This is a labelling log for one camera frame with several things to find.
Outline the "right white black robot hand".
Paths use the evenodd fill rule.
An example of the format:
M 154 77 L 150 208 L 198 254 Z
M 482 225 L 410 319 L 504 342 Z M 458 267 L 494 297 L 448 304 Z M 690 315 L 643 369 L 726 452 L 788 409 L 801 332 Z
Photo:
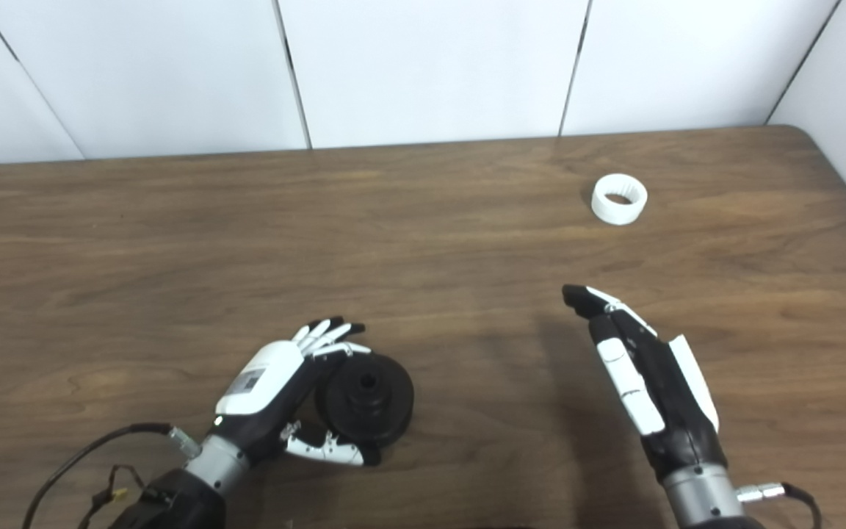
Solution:
M 657 480 L 686 467 L 727 467 L 719 415 L 685 335 L 665 341 L 621 299 L 591 286 L 565 284 L 562 298 L 587 321 Z

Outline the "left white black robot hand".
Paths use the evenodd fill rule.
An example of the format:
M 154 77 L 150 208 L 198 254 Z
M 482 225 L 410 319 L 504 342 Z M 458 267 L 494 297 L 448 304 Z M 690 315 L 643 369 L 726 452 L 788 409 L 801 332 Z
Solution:
M 304 325 L 291 339 L 261 346 L 215 406 L 208 436 L 231 443 L 250 466 L 280 453 L 330 463 L 376 467 L 378 448 L 350 441 L 331 425 L 299 421 L 295 413 L 319 383 L 350 359 L 372 356 L 350 336 L 365 325 L 341 316 Z

